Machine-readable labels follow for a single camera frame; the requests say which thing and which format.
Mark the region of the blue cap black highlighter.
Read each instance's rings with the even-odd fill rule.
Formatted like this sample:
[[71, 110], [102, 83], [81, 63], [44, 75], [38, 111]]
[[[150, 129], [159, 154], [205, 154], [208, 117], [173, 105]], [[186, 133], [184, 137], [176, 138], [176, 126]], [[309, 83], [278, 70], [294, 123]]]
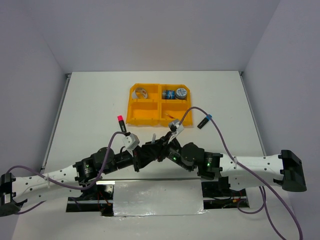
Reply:
[[208, 114], [198, 125], [198, 129], [202, 129], [212, 118], [211, 114]]

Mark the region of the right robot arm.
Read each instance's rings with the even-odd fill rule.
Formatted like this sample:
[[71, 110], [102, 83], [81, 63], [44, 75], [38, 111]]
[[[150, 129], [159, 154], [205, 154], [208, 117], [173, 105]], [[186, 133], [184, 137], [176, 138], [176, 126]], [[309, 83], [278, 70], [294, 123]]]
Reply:
[[233, 191], [260, 186], [280, 186], [287, 192], [305, 192], [307, 185], [301, 159], [291, 150], [270, 156], [233, 156], [205, 151], [190, 142], [162, 137], [159, 160], [170, 159], [183, 169], [196, 171], [203, 180], [217, 181], [223, 196]]

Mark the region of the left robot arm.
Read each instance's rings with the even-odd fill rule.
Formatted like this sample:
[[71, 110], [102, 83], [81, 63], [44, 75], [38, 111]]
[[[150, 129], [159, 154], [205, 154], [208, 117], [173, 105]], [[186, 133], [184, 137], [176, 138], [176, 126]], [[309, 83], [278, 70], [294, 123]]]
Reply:
[[0, 215], [2, 217], [21, 214], [23, 206], [39, 206], [45, 201], [59, 198], [63, 194], [70, 197], [80, 192], [86, 199], [97, 196], [96, 183], [102, 175], [133, 166], [138, 172], [149, 163], [159, 160], [163, 144], [148, 142], [142, 146], [124, 147], [116, 154], [110, 147], [103, 147], [91, 156], [47, 174], [41, 174], [24, 166], [31, 172], [29, 177], [15, 177], [11, 167], [0, 177]]

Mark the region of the pink cap black highlighter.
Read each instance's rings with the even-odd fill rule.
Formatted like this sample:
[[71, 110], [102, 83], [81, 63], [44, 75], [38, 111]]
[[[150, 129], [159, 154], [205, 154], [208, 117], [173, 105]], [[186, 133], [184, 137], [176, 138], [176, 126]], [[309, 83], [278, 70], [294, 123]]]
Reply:
[[118, 115], [117, 116], [117, 120], [118, 120], [118, 124], [119, 124], [121, 132], [126, 133], [127, 129], [126, 129], [126, 124], [125, 124], [125, 121], [123, 119], [123, 116], [122, 115]]

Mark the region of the silver clear tape roll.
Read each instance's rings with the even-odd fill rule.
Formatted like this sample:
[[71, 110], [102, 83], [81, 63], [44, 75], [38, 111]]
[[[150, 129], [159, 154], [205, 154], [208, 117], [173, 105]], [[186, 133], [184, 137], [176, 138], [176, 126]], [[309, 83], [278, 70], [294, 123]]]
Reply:
[[137, 87], [133, 90], [131, 93], [132, 99], [147, 99], [148, 98], [148, 92], [143, 87]]

